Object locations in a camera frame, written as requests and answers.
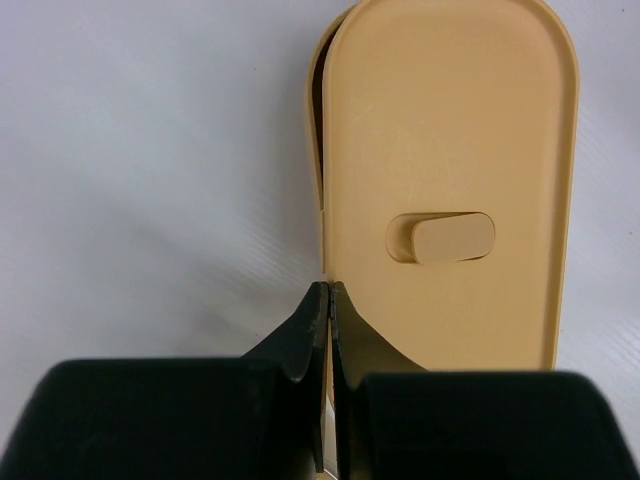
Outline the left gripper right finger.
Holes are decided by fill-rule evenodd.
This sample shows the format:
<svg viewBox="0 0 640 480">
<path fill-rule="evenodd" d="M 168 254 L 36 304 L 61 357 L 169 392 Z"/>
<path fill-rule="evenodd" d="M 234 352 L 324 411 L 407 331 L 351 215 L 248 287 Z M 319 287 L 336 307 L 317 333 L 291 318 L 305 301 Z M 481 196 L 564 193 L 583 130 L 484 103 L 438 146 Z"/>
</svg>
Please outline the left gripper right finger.
<svg viewBox="0 0 640 480">
<path fill-rule="evenodd" d="M 610 406 L 571 372 L 434 372 L 331 289 L 342 479 L 635 479 Z"/>
</svg>

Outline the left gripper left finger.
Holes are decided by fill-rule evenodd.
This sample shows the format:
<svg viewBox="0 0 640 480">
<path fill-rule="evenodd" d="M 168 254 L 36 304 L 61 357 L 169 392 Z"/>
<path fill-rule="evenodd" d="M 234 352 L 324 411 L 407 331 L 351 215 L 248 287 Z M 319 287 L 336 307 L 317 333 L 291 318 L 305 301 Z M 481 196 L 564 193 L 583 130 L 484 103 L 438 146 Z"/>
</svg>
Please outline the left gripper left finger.
<svg viewBox="0 0 640 480">
<path fill-rule="evenodd" d="M 78 359 L 51 368 L 5 479 L 313 479 L 324 469 L 328 287 L 239 357 Z"/>
</svg>

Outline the beige oval lunch box lid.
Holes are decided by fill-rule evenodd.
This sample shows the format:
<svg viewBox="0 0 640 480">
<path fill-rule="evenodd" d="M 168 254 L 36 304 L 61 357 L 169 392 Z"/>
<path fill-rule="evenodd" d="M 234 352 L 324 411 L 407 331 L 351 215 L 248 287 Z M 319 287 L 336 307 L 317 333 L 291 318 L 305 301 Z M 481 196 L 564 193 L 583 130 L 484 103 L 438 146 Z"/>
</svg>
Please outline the beige oval lunch box lid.
<svg viewBox="0 0 640 480">
<path fill-rule="evenodd" d="M 579 78 L 541 1 L 362 1 L 322 80 L 323 250 L 341 302 L 417 365 L 549 370 Z"/>
</svg>

